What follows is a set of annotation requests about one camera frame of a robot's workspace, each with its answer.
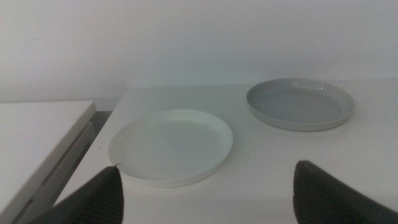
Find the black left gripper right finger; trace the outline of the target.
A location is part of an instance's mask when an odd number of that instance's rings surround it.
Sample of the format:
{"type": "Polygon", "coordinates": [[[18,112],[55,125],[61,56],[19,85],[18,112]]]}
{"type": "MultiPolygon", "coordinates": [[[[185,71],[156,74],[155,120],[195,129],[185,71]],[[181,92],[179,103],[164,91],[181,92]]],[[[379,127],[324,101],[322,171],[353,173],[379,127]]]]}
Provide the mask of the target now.
{"type": "Polygon", "coordinates": [[[294,171],[293,206],[299,223],[397,223],[397,212],[344,184],[310,161],[294,171]]]}

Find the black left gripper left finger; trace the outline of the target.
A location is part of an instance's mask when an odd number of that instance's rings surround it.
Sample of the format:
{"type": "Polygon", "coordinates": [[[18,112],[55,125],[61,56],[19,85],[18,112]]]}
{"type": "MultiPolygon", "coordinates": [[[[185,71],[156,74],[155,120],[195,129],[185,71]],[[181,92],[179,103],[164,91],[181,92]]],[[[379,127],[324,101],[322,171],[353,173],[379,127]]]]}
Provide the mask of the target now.
{"type": "Polygon", "coordinates": [[[121,224],[124,194],[121,174],[109,166],[70,196],[31,220],[31,224],[121,224]]]}

